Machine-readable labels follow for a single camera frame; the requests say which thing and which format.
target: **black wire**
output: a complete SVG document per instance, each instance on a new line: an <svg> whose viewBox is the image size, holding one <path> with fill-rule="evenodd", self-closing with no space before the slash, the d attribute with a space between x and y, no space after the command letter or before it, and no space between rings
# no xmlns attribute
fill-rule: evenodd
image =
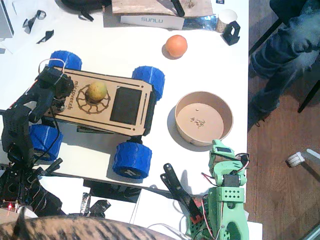
<svg viewBox="0 0 320 240"><path fill-rule="evenodd" d="M55 124L55 127L56 127L56 130L58 131L58 134L55 138L55 140L51 143L50 147L48 147L48 149L42 153L35 161L34 161L34 164L40 159L42 158L45 154L47 154L49 152L49 150L52 148L52 146L56 143L56 141L58 140L59 136L60 136L60 129L59 129L59 125L58 125L58 122L56 120L56 117L54 115L54 111L52 109L52 107L50 107L50 111L51 111L51 114L52 114L52 118L53 118L53 121L54 121L54 124Z"/></svg>
<svg viewBox="0 0 320 240"><path fill-rule="evenodd" d="M196 235L194 235L194 237L193 237L192 240L195 240L196 237L198 236L198 234L199 234L199 233L202 233L205 229L207 229L207 227L200 229L200 230L196 233Z"/></svg>

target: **white table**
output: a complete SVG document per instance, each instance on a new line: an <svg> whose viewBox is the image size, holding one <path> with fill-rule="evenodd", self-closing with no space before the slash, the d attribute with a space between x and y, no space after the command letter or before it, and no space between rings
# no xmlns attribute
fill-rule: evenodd
<svg viewBox="0 0 320 240"><path fill-rule="evenodd" d="M233 128L223 143L236 153L247 151L249 1L228 0L225 5L212 1L212 5L214 13L228 8L237 12L241 26L237 44L228 46L220 34L206 30L103 28L102 13L93 14L94 22L89 22L63 12L52 27L54 36L48 42L30 44L13 55L8 51L0 55L0 109L7 109L20 97L38 75L40 61L56 50L77 54L83 62L82 70L100 74L131 77L138 66L159 68L165 74L163 97L156 104L150 134L142 138L143 144L152 150L149 177L132 180L113 172L116 146L127 137L77 133L71 124L59 124L64 135L59 153L63 163L56 173L167 190L160 174L164 173L163 165L171 163L190 194L204 193L211 185L200 173L209 173L210 148L194 147L179 136L173 108L182 96L193 91L209 91L224 99L233 112ZM162 46L175 34L187 39L188 49L180 59L170 60L163 56ZM8 164L2 150L0 163Z"/></svg>

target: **blue wheel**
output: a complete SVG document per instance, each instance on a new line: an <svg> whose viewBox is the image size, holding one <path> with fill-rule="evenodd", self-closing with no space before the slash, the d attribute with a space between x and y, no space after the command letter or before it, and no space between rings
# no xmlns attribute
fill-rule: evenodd
<svg viewBox="0 0 320 240"><path fill-rule="evenodd" d="M156 100L159 101L162 98L165 86L165 75L158 68L153 66L139 66L133 71L132 78L143 80L153 85Z"/></svg>
<svg viewBox="0 0 320 240"><path fill-rule="evenodd" d="M136 142L123 142L116 147L113 171L131 179L145 179L150 169L152 151Z"/></svg>
<svg viewBox="0 0 320 240"><path fill-rule="evenodd" d="M65 62L65 68L66 69L72 69L72 70L81 70L82 66L82 61L80 57L77 55L73 54L72 52L69 51L55 51L54 53L51 54L51 59L61 59L62 61ZM49 67L63 67L63 63L61 61L57 60L51 60L48 64Z"/></svg>
<svg viewBox="0 0 320 240"><path fill-rule="evenodd" d="M29 133L34 148L34 154L40 157L54 142L57 137L58 130L51 126L34 124L29 127ZM63 137L62 133L60 133L58 139L52 145L50 150L40 159L44 161L56 160Z"/></svg>

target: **paper cup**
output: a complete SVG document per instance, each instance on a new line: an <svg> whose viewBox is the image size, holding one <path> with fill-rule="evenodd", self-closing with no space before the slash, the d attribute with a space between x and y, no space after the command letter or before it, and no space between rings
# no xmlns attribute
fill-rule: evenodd
<svg viewBox="0 0 320 240"><path fill-rule="evenodd" d="M235 11L231 9L222 10L218 15L218 22L216 24L215 30L218 33L223 33L229 23L236 21L238 18Z"/></svg>

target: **person's leg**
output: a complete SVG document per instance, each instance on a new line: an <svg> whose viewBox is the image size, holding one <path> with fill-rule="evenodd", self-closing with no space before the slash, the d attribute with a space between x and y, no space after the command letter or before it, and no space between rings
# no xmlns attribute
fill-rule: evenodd
<svg viewBox="0 0 320 240"><path fill-rule="evenodd" d="M319 50L301 53L299 57L283 64L269 79L265 88L260 90L248 105L248 131L259 120L263 119L279 104L279 97L296 79L311 70L311 65L319 56Z"/></svg>
<svg viewBox="0 0 320 240"><path fill-rule="evenodd" d="M320 49L320 1L312 0L312 9L290 19L288 26L266 41L261 50L251 55L250 71L264 79L270 79L279 68L303 53ZM294 74L286 72L285 78Z"/></svg>

